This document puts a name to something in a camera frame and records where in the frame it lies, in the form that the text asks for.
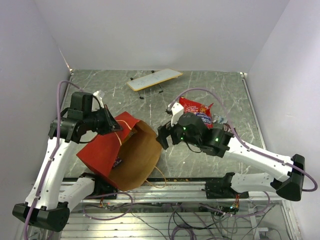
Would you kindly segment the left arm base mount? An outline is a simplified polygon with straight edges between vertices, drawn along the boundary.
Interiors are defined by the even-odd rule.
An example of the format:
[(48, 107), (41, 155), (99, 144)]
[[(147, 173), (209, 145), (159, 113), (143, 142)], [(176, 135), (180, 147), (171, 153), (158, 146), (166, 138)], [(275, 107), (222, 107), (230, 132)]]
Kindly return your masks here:
[(104, 181), (95, 181), (92, 196), (100, 196), (106, 194), (117, 193), (118, 189), (107, 182)]

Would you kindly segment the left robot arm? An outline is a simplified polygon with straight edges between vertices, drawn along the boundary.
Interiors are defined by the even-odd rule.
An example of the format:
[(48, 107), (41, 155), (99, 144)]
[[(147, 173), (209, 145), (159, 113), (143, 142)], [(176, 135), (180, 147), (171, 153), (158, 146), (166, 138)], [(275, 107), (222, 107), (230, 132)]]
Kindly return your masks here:
[(50, 124), (46, 154), (35, 181), (23, 203), (14, 205), (12, 215), (29, 226), (60, 232), (70, 212), (87, 196), (98, 198), (102, 193), (100, 180), (92, 173), (83, 173), (64, 193), (60, 188), (73, 149), (88, 131), (98, 137), (122, 130), (103, 103), (104, 93), (76, 91), (70, 106)]

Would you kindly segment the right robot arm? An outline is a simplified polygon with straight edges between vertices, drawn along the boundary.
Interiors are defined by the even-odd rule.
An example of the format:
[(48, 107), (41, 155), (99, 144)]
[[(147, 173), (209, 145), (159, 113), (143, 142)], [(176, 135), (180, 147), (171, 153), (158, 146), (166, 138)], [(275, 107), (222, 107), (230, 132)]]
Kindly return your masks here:
[(298, 202), (302, 198), (305, 158), (299, 154), (286, 156), (256, 147), (236, 139), (223, 128), (208, 128), (199, 116), (182, 114), (176, 122), (172, 120), (157, 129), (156, 140), (163, 149), (184, 142), (194, 145), (206, 155), (230, 158), (252, 165), (260, 173), (227, 173), (220, 185), (220, 192), (226, 198), (244, 192), (271, 192), (279, 197)]

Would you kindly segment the red and brown paper bag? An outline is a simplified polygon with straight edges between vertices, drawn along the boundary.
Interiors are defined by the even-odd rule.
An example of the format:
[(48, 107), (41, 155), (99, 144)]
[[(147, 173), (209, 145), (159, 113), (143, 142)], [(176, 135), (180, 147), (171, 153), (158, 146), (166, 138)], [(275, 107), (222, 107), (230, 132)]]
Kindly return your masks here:
[(141, 186), (160, 159), (162, 146), (156, 132), (124, 111), (115, 117), (121, 131), (98, 135), (76, 156), (93, 173), (121, 191)]

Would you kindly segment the small white blue wrapper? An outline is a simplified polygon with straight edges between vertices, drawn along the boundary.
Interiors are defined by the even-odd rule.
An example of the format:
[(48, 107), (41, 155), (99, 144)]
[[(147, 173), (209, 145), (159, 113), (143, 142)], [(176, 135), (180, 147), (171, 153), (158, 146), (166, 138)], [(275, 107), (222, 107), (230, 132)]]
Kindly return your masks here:
[(215, 124), (227, 124), (228, 118), (226, 116), (221, 116), (218, 114), (213, 115), (213, 123)]

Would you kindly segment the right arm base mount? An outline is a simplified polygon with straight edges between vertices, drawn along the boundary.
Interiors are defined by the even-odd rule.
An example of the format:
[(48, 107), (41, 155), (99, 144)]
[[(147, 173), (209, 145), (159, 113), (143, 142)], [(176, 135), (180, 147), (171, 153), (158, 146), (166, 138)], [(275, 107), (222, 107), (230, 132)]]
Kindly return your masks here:
[(201, 191), (205, 192), (207, 199), (235, 199), (236, 197), (248, 199), (250, 196), (247, 191), (239, 193), (233, 190), (230, 184), (222, 184), (217, 181), (206, 182)]

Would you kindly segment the red candy bag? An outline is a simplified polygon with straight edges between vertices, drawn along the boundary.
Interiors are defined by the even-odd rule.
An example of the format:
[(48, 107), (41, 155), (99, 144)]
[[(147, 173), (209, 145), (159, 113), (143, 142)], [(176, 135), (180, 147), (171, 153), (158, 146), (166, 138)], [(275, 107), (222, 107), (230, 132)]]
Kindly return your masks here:
[(187, 99), (184, 96), (181, 96), (178, 102), (183, 106), (184, 113), (193, 113), (202, 119), (208, 129), (213, 128), (211, 108), (214, 103), (211, 103), (210, 105), (204, 105), (202, 103)]

